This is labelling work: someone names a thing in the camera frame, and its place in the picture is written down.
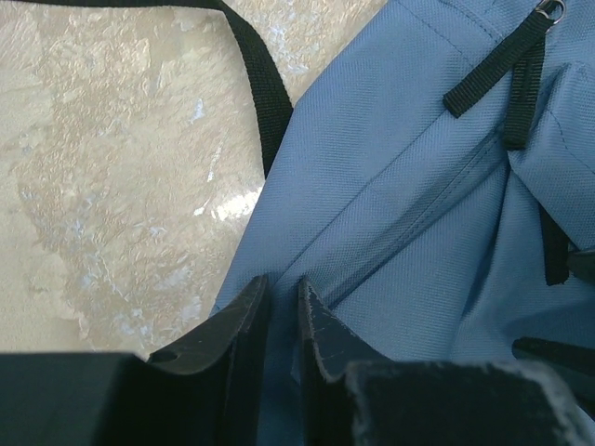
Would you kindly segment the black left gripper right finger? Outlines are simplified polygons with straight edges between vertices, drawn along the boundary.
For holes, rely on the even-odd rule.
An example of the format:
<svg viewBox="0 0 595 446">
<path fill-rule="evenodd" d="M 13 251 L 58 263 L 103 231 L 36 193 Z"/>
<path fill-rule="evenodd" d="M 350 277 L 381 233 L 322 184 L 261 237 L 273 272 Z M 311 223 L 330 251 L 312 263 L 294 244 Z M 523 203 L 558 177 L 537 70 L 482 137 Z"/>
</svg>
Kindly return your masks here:
<svg viewBox="0 0 595 446">
<path fill-rule="evenodd" d="M 594 380 L 541 361 L 392 361 L 302 280 L 297 292 L 308 445 L 590 445 Z"/>
</svg>

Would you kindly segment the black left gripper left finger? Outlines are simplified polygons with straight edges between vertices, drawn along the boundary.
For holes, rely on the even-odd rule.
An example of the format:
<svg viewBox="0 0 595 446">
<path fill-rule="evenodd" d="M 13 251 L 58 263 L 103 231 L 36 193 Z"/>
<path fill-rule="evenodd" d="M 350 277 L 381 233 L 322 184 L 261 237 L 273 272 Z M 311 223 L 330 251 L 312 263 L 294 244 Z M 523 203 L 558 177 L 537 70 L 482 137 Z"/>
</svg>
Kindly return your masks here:
<svg viewBox="0 0 595 446">
<path fill-rule="evenodd" d="M 121 352 L 1 357 L 5 445 L 252 445 L 268 281 L 147 359 Z"/>
</svg>

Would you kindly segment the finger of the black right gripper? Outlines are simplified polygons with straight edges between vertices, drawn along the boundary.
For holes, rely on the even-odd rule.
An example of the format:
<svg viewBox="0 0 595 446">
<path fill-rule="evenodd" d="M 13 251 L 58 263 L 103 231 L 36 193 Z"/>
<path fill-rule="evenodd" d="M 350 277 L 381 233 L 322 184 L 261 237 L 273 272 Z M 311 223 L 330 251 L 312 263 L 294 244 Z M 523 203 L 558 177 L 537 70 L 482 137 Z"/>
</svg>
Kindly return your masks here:
<svg viewBox="0 0 595 446">
<path fill-rule="evenodd" d="M 522 337 L 512 343 L 516 359 L 541 361 L 565 379 L 594 380 L 594 349 L 554 342 L 540 338 Z"/>
<path fill-rule="evenodd" d="M 595 279 L 595 249 L 569 252 L 566 265 L 578 279 Z"/>
</svg>

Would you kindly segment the blue fabric backpack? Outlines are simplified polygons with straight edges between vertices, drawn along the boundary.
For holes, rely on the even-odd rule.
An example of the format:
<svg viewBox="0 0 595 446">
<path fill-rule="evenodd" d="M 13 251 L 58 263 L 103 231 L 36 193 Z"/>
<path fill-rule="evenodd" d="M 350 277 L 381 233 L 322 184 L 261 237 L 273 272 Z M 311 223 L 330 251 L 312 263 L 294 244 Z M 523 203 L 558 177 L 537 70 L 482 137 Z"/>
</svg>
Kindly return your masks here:
<svg viewBox="0 0 595 446">
<path fill-rule="evenodd" d="M 258 276 L 270 317 L 256 441 L 303 437 L 298 286 L 392 361 L 594 349 L 594 5 L 390 1 L 291 105 L 226 4 L 266 182 L 212 316 Z"/>
</svg>

